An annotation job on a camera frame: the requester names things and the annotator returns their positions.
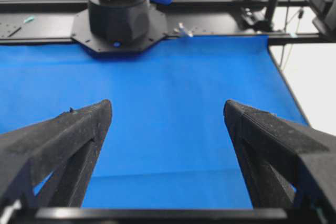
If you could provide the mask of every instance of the blue fabric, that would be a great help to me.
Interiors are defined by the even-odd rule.
[[[34,191],[34,195],[37,195],[40,190],[42,189],[42,187],[44,186],[44,184],[48,181],[48,179],[52,176],[53,173],[50,173],[39,185],[35,186],[33,191]]]
[[[2,46],[0,78],[0,133],[112,101],[84,207],[250,208],[225,101],[305,124],[266,37],[167,40],[104,58],[80,45]]]

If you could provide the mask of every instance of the blue cloth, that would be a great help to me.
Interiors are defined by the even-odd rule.
[[[305,123],[266,37],[167,40],[103,58],[80,45],[2,46],[0,78],[0,133],[112,101],[84,207],[250,208],[225,101]]]

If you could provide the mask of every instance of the cable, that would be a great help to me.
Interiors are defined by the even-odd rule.
[[[286,25],[289,25],[302,10],[303,10],[303,7],[301,7],[296,13],[294,13],[293,16],[288,20]]]
[[[302,18],[303,18],[303,15],[304,15],[304,9],[301,8],[301,9],[300,9],[300,12],[299,12],[299,21],[298,21],[298,25],[297,25],[297,27],[296,27],[296,32],[295,32],[296,34],[299,32],[299,28],[300,28],[300,24],[301,24],[301,20],[302,20]],[[293,50],[293,46],[294,46],[294,44],[291,44],[291,45],[290,45],[290,49],[289,49],[289,51],[288,51],[287,59],[286,59],[285,64],[283,65],[283,68],[282,68],[283,71],[284,71],[285,68],[286,68],[286,65],[287,65],[287,63],[288,63],[290,54],[292,53],[292,50]]]
[[[285,33],[287,32],[289,7],[290,7],[290,0],[288,0],[287,10],[286,10],[286,18],[285,18],[285,27],[283,29]],[[282,47],[282,53],[281,53],[281,59],[280,59],[280,68],[282,66],[284,56],[285,56],[285,46]]]

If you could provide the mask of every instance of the octagonal mounting plate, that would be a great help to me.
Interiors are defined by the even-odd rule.
[[[86,9],[77,14],[72,26],[72,39],[95,52],[142,52],[167,36],[167,20],[165,14],[150,7],[150,28],[148,33],[129,45],[120,45],[116,41],[107,41],[90,30],[89,11]]]

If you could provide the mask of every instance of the blue tablecloth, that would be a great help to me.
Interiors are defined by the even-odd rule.
[[[250,208],[223,120],[228,99],[305,123],[267,38],[162,41],[140,55],[0,47],[0,133],[109,99],[91,208]]]

